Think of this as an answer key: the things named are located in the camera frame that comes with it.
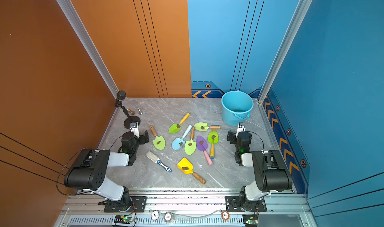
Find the scrub brush blue white handle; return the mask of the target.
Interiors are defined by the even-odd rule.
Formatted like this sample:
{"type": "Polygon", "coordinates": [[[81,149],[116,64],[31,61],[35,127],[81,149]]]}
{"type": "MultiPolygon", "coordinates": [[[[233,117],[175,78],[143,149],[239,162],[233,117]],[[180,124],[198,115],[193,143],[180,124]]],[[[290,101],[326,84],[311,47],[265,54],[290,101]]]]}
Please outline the scrub brush blue white handle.
{"type": "Polygon", "coordinates": [[[153,161],[154,163],[158,164],[159,166],[161,166],[165,171],[167,171],[168,173],[171,173],[172,172],[172,169],[166,165],[163,164],[163,162],[160,160],[160,158],[158,156],[156,156],[154,153],[152,153],[151,151],[148,151],[146,153],[146,157],[148,159],[150,159],[151,161],[153,161]]]}

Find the light green trowel wooden handle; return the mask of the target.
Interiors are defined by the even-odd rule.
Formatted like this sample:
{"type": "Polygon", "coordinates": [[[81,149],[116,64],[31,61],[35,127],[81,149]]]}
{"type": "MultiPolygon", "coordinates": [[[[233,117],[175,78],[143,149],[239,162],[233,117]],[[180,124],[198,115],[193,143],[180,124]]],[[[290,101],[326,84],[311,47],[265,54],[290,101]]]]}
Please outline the light green trowel wooden handle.
{"type": "Polygon", "coordinates": [[[218,130],[221,126],[209,126],[208,123],[196,123],[194,125],[196,131],[206,132],[207,130],[218,130]]]}

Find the green pointed shovel wooden handle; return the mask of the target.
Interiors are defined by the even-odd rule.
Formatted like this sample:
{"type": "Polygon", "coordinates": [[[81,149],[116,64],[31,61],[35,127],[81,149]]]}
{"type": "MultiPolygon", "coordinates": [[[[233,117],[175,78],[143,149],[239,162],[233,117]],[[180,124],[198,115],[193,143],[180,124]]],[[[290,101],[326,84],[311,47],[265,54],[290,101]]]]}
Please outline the green pointed shovel wooden handle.
{"type": "Polygon", "coordinates": [[[194,141],[195,128],[192,127],[191,139],[185,143],[185,153],[190,156],[196,151],[197,143],[194,141]]]}

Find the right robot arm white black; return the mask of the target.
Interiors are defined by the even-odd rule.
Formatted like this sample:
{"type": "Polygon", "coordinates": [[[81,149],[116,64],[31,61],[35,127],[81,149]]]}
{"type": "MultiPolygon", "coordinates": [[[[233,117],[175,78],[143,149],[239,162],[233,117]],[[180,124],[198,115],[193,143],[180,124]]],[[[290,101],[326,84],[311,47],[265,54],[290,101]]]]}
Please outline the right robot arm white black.
{"type": "Polygon", "coordinates": [[[226,197],[227,212],[266,212],[266,196],[292,189],[292,176],[281,153],[263,149],[251,151],[251,140],[251,132],[228,131],[227,141],[236,148],[236,163],[241,167],[253,168],[255,180],[242,187],[237,197],[226,197]]]}

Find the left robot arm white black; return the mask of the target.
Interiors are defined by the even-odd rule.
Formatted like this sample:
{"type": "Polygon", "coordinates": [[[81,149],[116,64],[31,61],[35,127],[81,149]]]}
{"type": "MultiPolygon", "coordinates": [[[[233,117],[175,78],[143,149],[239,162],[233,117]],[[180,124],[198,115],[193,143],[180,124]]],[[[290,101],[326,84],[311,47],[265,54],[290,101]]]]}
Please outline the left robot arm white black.
{"type": "Polygon", "coordinates": [[[106,172],[109,167],[132,166],[137,159],[139,145],[148,142],[148,131],[139,136],[126,132],[122,135],[122,146],[117,152],[88,148],[81,150],[65,175],[64,185],[104,198],[98,205],[104,206],[106,213],[142,213],[146,198],[132,198],[129,189],[110,180],[106,172]]]}

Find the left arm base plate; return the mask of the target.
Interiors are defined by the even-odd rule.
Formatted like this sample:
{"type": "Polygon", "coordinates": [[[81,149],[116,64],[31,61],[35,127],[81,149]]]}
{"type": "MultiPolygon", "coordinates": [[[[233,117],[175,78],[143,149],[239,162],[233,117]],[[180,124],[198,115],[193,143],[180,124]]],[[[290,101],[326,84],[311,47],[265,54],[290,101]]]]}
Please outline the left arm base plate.
{"type": "Polygon", "coordinates": [[[133,196],[130,197],[128,202],[120,201],[106,201],[104,212],[105,213],[143,213],[147,204],[146,196],[133,196]]]}

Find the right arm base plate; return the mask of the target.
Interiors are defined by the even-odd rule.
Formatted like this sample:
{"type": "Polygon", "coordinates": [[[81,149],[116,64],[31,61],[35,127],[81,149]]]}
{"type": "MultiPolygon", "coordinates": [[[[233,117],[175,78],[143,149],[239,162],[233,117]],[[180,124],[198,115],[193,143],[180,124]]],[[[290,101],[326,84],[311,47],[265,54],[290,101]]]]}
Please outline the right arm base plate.
{"type": "Polygon", "coordinates": [[[239,196],[226,196],[225,205],[227,212],[267,212],[265,200],[249,201],[239,196]]]}

